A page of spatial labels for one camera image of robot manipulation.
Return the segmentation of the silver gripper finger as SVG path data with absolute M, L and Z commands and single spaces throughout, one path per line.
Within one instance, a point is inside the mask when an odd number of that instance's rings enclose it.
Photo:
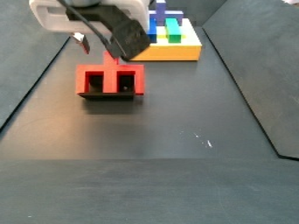
M 86 54 L 88 54 L 90 53 L 90 42 L 88 42 L 86 35 L 82 34 L 80 32 L 75 32 L 72 34 L 72 37 L 74 37 L 76 43 L 80 45 L 83 52 Z

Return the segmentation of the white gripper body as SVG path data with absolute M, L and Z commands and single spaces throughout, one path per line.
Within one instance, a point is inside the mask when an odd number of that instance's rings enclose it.
M 99 5 L 115 5 L 131 19 L 139 21 L 145 30 L 150 25 L 150 0 L 63 0 L 76 10 L 95 9 Z M 59 0 L 30 0 L 32 13 L 42 27 L 52 32 L 91 33 L 82 21 L 70 20 L 67 9 Z

